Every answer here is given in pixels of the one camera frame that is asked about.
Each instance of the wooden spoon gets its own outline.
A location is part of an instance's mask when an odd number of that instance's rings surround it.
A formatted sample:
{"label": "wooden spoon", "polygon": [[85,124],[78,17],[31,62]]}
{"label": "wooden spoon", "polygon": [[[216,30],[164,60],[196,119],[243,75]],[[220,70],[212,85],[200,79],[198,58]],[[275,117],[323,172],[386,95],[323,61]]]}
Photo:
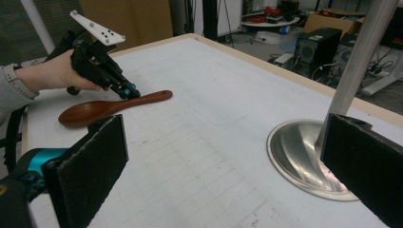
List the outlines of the wooden spoon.
{"label": "wooden spoon", "polygon": [[119,102],[94,101],[81,103],[66,109],[59,116],[59,123],[66,127],[87,126],[128,107],[162,102],[171,97],[171,91],[163,90]]}

